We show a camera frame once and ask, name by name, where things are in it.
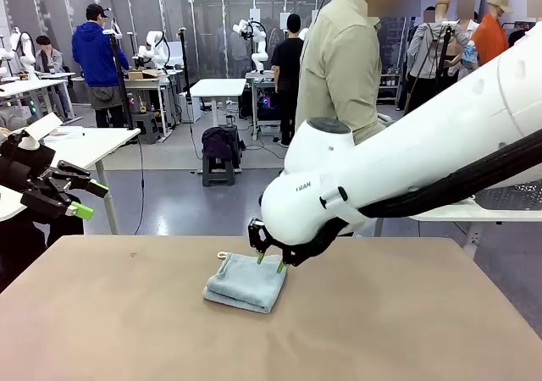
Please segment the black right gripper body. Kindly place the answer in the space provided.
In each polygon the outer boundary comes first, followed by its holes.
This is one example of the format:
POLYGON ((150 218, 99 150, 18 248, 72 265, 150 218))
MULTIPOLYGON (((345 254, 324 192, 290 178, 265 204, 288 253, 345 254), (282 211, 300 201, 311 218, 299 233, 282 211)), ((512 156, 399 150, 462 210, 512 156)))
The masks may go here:
POLYGON ((314 240, 310 240, 305 243, 301 243, 297 245, 287 245, 281 241, 273 239, 272 244, 273 246, 281 250, 281 256, 282 256, 283 249, 293 249, 295 251, 300 251, 302 253, 302 257, 300 258, 298 265, 302 264, 307 259, 314 256, 314 249, 315 249, 314 240))

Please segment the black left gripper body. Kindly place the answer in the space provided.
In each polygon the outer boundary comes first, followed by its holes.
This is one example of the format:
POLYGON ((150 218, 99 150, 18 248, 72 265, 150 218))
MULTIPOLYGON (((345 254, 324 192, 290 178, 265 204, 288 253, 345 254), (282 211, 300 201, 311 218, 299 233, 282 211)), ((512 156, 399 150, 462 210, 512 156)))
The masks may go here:
POLYGON ((18 192, 38 190, 52 196, 47 177, 55 153, 26 131, 10 134, 1 144, 1 185, 18 192))

